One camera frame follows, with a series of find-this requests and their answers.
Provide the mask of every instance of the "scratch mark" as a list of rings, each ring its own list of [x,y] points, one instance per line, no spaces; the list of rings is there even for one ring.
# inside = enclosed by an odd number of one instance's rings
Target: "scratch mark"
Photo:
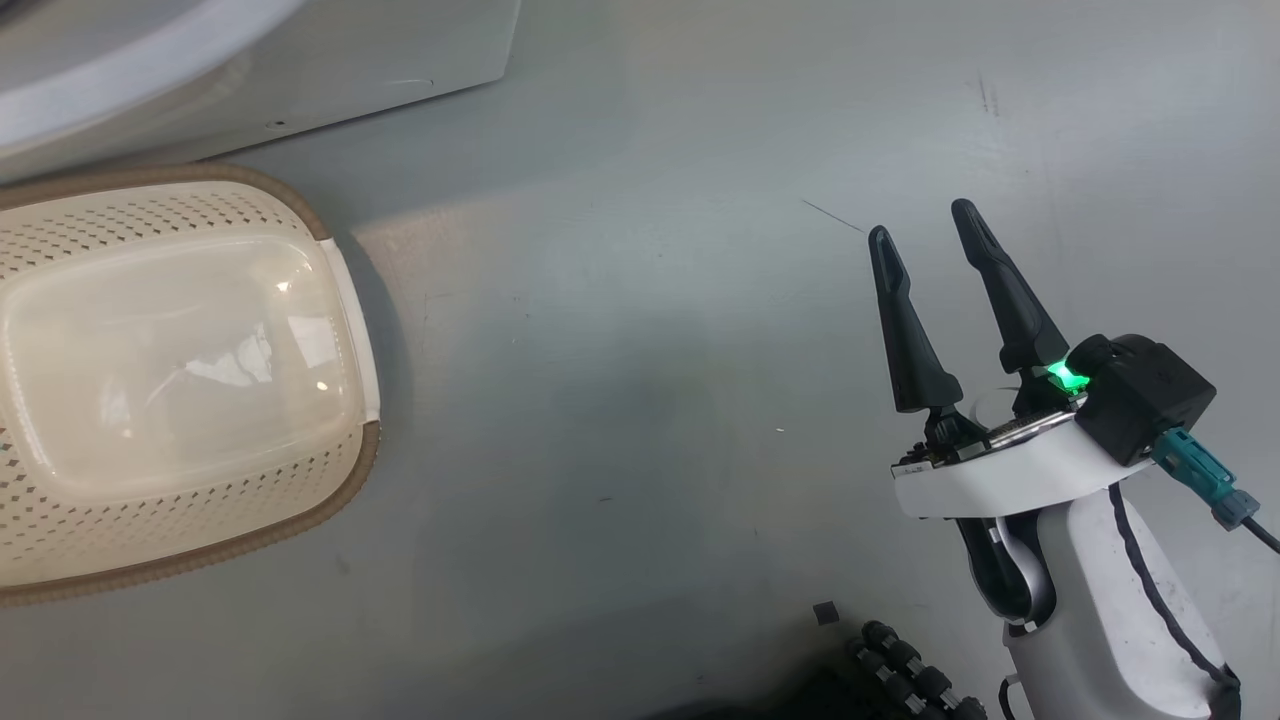
[[[836,220],[837,223],[840,223],[840,224],[842,224],[842,225],[847,225],[847,227],[851,227],[851,228],[854,228],[854,229],[855,229],[855,231],[858,231],[858,232],[867,232],[867,231],[864,231],[863,228],[860,228],[860,227],[855,225],[854,223],[846,223],[845,220],[841,220],[840,218],[837,218],[837,217],[832,215],[831,213],[828,213],[828,211],[823,210],[822,208],[818,208],[818,206],[817,206],[817,205],[814,205],[813,202],[809,202],[809,201],[808,201],[808,200],[805,200],[804,197],[801,197],[801,199],[800,199],[800,202],[804,202],[805,205],[808,205],[808,206],[813,208],[814,210],[817,210],[817,211],[822,213],[823,215],[827,215],[828,218],[831,218],[832,220]]]

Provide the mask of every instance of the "green led light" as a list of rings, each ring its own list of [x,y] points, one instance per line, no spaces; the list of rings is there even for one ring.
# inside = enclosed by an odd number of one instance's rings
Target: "green led light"
[[[1089,384],[1089,378],[1076,375],[1071,370],[1066,369],[1066,360],[1059,360],[1044,369],[1052,375],[1051,379],[1053,384],[1071,395],[1079,393],[1084,389],[1084,386]]]

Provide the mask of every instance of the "perforated basket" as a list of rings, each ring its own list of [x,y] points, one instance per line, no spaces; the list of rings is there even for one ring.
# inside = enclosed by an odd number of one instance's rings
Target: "perforated basket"
[[[339,288],[358,414],[326,430],[323,442],[287,446],[298,448],[293,455],[251,455],[234,473],[198,475],[180,491],[138,491],[125,501],[69,493],[56,473],[32,465],[38,443],[17,430],[26,420],[0,418],[0,606],[159,579],[264,547],[333,516],[369,477],[379,401],[358,301],[319,218],[275,179],[197,164],[0,191],[0,293],[23,273],[50,275],[59,263],[72,268],[76,258],[83,264],[82,256],[124,243],[157,247],[220,232],[321,245],[326,260],[315,264],[332,268]]]

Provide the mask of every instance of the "black strap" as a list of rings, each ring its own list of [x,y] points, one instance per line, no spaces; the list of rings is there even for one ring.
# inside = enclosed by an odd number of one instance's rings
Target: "black strap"
[[[1217,687],[1217,694],[1208,703],[1210,720],[1240,720],[1240,679],[1230,665],[1224,665],[1222,669],[1235,683]]]

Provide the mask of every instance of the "white plastic container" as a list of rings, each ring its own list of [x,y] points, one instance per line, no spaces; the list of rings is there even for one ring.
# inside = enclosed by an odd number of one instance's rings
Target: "white plastic container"
[[[140,240],[0,284],[0,414],[60,500],[173,495],[364,420],[325,252],[298,233]]]

